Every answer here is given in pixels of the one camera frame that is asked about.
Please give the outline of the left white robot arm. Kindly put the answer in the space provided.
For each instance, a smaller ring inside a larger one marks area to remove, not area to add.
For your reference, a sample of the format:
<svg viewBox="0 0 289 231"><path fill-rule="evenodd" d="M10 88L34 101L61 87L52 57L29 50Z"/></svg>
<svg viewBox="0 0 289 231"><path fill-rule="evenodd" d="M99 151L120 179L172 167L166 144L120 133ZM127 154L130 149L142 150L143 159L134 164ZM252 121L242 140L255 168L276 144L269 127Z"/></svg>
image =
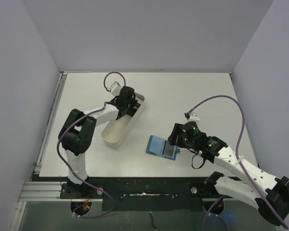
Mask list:
<svg viewBox="0 0 289 231"><path fill-rule="evenodd" d="M145 97L131 87L114 87L111 93L113 99L100 108L88 112L72 110L58 135L57 148L63 148L67 156L63 160L69 170L67 185L78 198L86 196L89 190L85 153L96 127L105 124L101 133L103 141L111 148L118 148L145 106Z"/></svg>

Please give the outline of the blue card holder wallet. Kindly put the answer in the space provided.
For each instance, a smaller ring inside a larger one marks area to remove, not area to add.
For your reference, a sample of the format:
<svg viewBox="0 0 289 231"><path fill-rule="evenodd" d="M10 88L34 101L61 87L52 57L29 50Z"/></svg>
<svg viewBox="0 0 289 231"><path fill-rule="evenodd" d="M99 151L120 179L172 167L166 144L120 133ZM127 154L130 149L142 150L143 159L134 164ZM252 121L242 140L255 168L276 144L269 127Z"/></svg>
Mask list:
<svg viewBox="0 0 289 231"><path fill-rule="evenodd" d="M154 155L154 156L162 157L162 158L165 158L165 159L175 160L177 154L180 153L179 147L176 146L176 151L175 151L174 158L173 159L172 158L168 158L168 157L163 156L163 150L164 150L164 146L165 146L166 143L169 143L166 139L163 139L163 138L155 136L155 135L150 135L145 152L147 154L151 154L151 155Z"/></svg>

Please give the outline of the grey magnetic stripe card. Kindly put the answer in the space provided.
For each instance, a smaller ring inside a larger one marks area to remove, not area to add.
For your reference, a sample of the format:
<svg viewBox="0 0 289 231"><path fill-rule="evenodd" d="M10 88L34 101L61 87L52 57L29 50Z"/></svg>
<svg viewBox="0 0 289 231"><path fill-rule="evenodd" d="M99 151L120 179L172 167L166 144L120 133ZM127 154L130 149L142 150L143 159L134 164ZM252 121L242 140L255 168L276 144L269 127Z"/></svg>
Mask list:
<svg viewBox="0 0 289 231"><path fill-rule="evenodd" d="M169 143L166 143L163 150L163 156L168 158L174 158L176 151L176 146L170 145Z"/></svg>

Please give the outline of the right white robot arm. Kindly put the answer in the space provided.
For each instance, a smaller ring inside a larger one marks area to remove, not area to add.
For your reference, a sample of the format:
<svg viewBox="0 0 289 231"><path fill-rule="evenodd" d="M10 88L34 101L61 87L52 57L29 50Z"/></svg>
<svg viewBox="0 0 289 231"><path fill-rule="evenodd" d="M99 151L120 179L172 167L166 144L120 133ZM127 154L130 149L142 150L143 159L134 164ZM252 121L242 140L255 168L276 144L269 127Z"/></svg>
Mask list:
<svg viewBox="0 0 289 231"><path fill-rule="evenodd" d="M222 167L236 176L235 181L215 171L206 179L205 192L211 197L218 194L240 200L258 210L260 215L275 226L285 226L289 214L289 178L278 178L236 156L226 142L207 136L195 121L176 123L168 138L171 145L194 151L204 161Z"/></svg>

